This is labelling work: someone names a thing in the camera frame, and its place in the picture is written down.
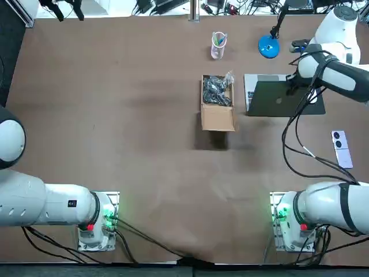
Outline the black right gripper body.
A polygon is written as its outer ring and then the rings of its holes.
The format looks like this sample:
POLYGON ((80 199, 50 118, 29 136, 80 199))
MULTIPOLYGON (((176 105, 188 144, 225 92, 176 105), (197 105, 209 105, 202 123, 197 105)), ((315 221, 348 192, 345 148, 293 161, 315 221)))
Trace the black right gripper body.
POLYGON ((299 78, 297 73, 288 74, 285 76, 287 91, 286 95, 294 95, 299 89, 299 78))

